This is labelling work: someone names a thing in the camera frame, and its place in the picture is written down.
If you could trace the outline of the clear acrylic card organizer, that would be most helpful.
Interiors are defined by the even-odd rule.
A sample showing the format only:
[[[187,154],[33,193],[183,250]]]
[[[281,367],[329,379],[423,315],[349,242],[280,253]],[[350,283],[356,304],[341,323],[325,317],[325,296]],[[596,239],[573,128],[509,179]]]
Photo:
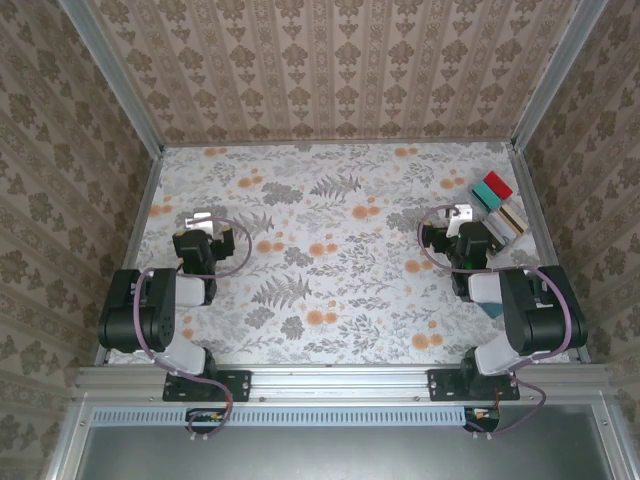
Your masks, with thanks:
[[[496,209],[496,210],[493,210],[493,211],[491,211],[491,212],[486,212],[486,211],[482,208],[482,206],[481,206],[481,205],[476,201],[476,199],[471,195],[471,190],[472,190],[472,188],[473,188],[473,186],[474,186],[475,184],[477,184],[477,183],[478,183],[478,182],[480,182],[480,181],[484,181],[484,177],[485,177],[485,176],[486,176],[490,171],[495,171],[495,170],[489,170],[487,173],[482,174],[482,175],[481,175],[477,180],[474,180],[474,181],[471,183],[471,186],[468,188],[468,196],[469,196],[470,204],[471,204],[471,206],[473,207],[474,219],[475,219],[476,221],[481,222],[483,225],[484,225],[484,222],[485,222],[485,221],[488,221],[489,223],[491,223],[491,220],[490,220],[490,218],[489,218],[489,215],[490,215],[492,212],[497,212],[497,213],[498,213],[498,209],[499,209],[499,208],[498,208],[498,209]],[[502,200],[501,205],[502,205],[503,203],[505,203],[505,204],[508,204],[508,205],[510,205],[511,207],[513,207],[513,208],[516,210],[516,212],[517,212],[517,213],[522,217],[522,219],[526,222],[526,224],[527,224],[527,231],[526,231],[523,235],[521,235],[521,236],[517,236],[517,238],[516,238],[515,240],[513,240],[513,241],[511,241],[511,242],[507,243],[507,246],[506,246],[506,247],[505,247],[505,248],[504,248],[504,249],[503,249],[499,254],[506,253],[507,251],[511,250],[513,247],[519,246],[519,245],[524,241],[524,239],[525,239],[525,235],[529,233],[529,222],[528,222],[528,220],[527,220],[527,217],[526,217],[526,214],[525,214],[525,210],[524,210],[524,208],[523,208],[523,207],[522,207],[522,206],[517,202],[515,188],[514,188],[514,186],[513,186],[511,183],[507,182],[503,176],[501,176],[501,177],[502,177],[502,179],[503,179],[503,180],[504,180],[504,181],[505,181],[505,182],[506,182],[506,183],[511,187],[511,189],[513,190],[513,194],[511,195],[511,197],[510,197],[510,198],[508,198],[508,199],[506,199],[506,200]]]

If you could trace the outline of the dark patterned card stack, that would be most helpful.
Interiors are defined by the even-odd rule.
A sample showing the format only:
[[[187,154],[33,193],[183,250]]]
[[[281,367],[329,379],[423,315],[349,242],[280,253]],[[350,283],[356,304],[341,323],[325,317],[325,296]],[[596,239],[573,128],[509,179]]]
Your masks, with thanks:
[[[504,244],[504,248],[507,246],[507,241],[504,239],[504,237],[501,235],[501,233],[488,221],[484,222],[484,225],[486,227],[486,229],[489,231],[490,235],[493,235],[494,237],[498,238],[501,240],[501,242]]]

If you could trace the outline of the light grey card stack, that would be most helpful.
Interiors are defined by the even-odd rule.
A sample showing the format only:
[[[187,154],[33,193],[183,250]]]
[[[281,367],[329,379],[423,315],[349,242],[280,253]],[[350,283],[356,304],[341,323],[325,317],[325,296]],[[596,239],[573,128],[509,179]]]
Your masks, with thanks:
[[[518,236],[517,232],[500,216],[497,212],[492,212],[489,215],[492,225],[499,233],[500,237],[509,243],[515,240]]]

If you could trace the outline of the gold card stack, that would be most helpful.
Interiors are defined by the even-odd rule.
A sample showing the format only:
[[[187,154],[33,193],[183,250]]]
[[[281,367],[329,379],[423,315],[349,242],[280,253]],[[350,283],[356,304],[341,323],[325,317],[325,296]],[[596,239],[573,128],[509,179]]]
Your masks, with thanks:
[[[498,209],[498,214],[517,236],[527,231],[526,222],[510,205],[503,203]]]

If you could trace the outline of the teal card stack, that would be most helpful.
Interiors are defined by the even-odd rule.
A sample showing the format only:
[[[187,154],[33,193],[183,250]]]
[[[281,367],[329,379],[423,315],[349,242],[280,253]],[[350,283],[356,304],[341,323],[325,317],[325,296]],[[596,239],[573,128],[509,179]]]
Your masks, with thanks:
[[[486,212],[498,209],[502,203],[500,197],[484,181],[473,186],[471,195]]]

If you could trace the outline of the red card stack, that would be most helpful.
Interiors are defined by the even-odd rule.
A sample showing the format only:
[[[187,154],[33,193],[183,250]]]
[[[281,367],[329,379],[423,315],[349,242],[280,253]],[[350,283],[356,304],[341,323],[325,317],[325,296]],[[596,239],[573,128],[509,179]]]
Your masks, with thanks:
[[[506,200],[513,194],[511,187],[495,171],[490,171],[484,177],[484,183],[501,200]]]

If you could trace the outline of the floral patterned table mat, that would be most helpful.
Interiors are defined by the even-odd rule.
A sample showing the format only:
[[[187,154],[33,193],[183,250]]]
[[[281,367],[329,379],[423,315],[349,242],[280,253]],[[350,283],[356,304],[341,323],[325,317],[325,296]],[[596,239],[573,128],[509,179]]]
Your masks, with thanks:
[[[164,153],[137,266],[175,267],[195,212],[239,224],[207,307],[176,332],[228,364],[455,363],[502,322],[457,298],[417,242],[430,209],[489,170],[504,142],[177,147]]]

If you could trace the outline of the black connector board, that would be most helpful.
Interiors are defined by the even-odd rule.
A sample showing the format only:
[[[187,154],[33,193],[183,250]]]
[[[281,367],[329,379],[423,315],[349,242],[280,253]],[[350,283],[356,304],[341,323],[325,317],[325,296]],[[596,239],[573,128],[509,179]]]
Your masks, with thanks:
[[[497,407],[466,407],[464,409],[465,425],[463,428],[471,433],[492,433],[499,425],[500,411]]]
[[[210,436],[220,424],[225,423],[227,410],[225,408],[194,408],[185,413],[186,430],[195,436]]]

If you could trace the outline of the grey sheet metal panel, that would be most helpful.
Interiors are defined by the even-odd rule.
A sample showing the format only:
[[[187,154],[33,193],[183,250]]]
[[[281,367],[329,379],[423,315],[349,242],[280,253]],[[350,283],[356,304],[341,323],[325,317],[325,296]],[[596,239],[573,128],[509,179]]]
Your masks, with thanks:
[[[503,438],[461,428],[97,428],[77,480],[613,480],[589,426],[538,421]]]

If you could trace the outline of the aluminium table side rail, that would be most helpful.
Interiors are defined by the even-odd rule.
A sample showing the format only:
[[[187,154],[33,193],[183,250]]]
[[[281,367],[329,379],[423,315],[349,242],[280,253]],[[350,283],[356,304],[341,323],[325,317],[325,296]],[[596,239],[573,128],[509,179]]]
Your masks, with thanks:
[[[136,219],[131,231],[131,237],[128,243],[127,251],[121,267],[123,269],[130,269],[136,266],[137,258],[139,255],[140,246],[142,243],[147,219],[149,217],[151,207],[153,204],[154,195],[160,182],[160,175],[163,168],[164,155],[163,151],[158,156],[155,156],[151,162],[151,168],[149,170],[149,176],[147,178],[143,195],[140,200]]]
[[[529,221],[529,231],[535,241],[538,258],[543,265],[557,265],[559,264],[559,260],[524,154],[513,145],[509,145],[509,147],[512,169],[518,184],[519,195]]]

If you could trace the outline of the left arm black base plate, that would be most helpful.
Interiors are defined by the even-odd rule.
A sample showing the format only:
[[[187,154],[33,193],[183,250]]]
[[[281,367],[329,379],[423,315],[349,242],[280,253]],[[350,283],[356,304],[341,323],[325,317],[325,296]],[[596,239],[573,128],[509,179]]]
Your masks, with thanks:
[[[249,370],[219,370],[215,380],[227,387],[234,402],[247,402],[251,390],[251,376]],[[225,394],[211,384],[167,374],[162,399],[165,402],[222,402],[225,400]]]

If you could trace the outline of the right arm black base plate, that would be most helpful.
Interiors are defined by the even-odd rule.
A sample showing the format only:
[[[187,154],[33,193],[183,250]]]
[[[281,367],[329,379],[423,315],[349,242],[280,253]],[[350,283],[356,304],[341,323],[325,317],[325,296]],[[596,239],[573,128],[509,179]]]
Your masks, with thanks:
[[[427,371],[429,396],[432,401],[516,401],[520,391],[508,375],[483,376],[463,374],[459,369]]]

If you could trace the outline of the aluminium crossbar rail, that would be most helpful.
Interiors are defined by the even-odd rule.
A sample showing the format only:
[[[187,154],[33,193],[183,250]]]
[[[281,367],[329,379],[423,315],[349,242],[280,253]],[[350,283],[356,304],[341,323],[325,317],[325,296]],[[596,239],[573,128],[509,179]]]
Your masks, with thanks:
[[[441,365],[257,365],[252,374],[250,405],[306,406],[409,405],[461,403],[432,401],[427,371]],[[532,405],[543,395],[549,404],[592,405],[612,395],[603,366],[537,364],[517,373],[519,404]],[[72,399],[104,405],[159,403],[165,384],[161,370],[145,365],[83,368]]]

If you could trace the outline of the aluminium frame post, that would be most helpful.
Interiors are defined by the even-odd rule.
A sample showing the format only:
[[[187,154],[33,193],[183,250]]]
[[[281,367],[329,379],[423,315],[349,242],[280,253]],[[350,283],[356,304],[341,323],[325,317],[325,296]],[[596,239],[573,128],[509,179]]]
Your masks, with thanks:
[[[511,137],[517,153],[521,153],[531,140],[607,2],[581,0],[577,6]]]
[[[116,96],[153,161],[162,156],[163,141],[142,97],[129,80],[125,62],[116,55],[87,0],[59,0],[94,62]]]

